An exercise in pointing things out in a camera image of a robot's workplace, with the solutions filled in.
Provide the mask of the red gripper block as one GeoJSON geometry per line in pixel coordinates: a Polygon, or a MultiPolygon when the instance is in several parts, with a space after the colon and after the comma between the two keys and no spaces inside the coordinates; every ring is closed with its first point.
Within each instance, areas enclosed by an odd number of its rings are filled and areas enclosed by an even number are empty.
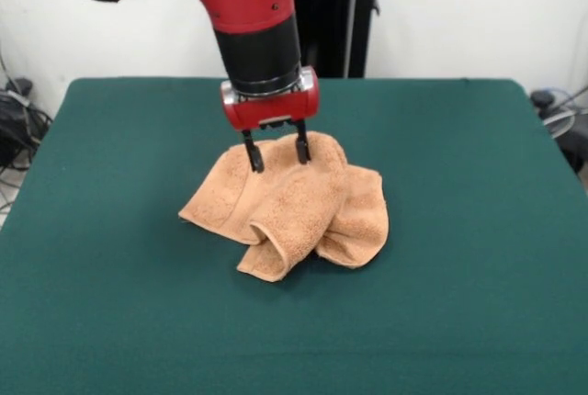
{"type": "Polygon", "coordinates": [[[226,80],[220,84],[220,96],[230,124],[236,130],[242,131],[244,146],[254,173],[263,173],[265,166],[251,130],[276,122],[295,121],[298,133],[295,144],[299,162],[307,164],[311,160],[304,119],[318,112],[320,99],[318,78],[311,66],[302,67],[296,83],[281,93],[244,96],[226,80]]]}

